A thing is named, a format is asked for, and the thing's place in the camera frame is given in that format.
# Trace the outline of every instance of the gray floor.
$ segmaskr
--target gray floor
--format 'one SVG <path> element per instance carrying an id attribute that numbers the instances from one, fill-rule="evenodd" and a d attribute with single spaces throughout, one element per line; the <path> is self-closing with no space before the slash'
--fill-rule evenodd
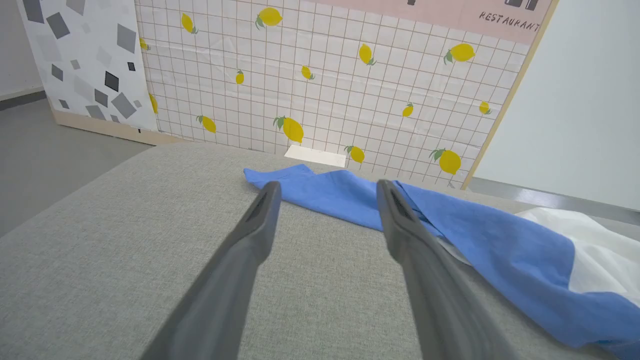
<path id="1" fill-rule="evenodd" d="M 0 111 L 0 236 L 149 147 L 59 126 L 46 100 Z M 469 189 L 640 225 L 635 211 L 588 200 L 477 178 Z"/>

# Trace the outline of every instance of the white cloth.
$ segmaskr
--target white cloth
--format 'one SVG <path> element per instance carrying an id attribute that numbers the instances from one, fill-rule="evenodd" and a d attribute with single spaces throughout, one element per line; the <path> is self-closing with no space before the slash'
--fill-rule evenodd
<path id="1" fill-rule="evenodd" d="M 614 233 L 575 211 L 534 208 L 516 215 L 573 242 L 575 260 L 569 290 L 610 291 L 640 307 L 640 241 Z"/>

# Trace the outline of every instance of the gray fabric surface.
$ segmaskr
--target gray fabric surface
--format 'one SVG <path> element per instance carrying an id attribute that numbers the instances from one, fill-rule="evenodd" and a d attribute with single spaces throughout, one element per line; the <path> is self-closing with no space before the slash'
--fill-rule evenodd
<path id="1" fill-rule="evenodd" d="M 0 359 L 136 359 L 255 197 L 242 169 L 297 163 L 211 144 L 156 147 L 0 238 Z M 436 189 L 510 212 L 531 207 Z M 602 223 L 640 238 L 637 227 Z M 559 344 L 460 270 L 522 359 L 609 358 Z M 239 358 L 420 359 L 382 233 L 283 202 Z"/>

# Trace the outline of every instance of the pink sign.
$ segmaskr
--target pink sign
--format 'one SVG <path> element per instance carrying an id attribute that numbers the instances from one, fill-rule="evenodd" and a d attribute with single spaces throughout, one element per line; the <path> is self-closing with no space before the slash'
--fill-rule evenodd
<path id="1" fill-rule="evenodd" d="M 551 0 L 316 0 L 531 45 Z"/>

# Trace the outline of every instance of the white wall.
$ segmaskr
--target white wall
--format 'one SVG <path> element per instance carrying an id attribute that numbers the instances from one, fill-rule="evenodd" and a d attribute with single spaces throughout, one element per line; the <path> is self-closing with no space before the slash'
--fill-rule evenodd
<path id="1" fill-rule="evenodd" d="M 0 34 L 0 99 L 40 91 L 42 82 L 16 0 L 0 1 Z"/>
<path id="2" fill-rule="evenodd" d="M 560 0 L 475 176 L 640 210 L 638 15 Z"/>

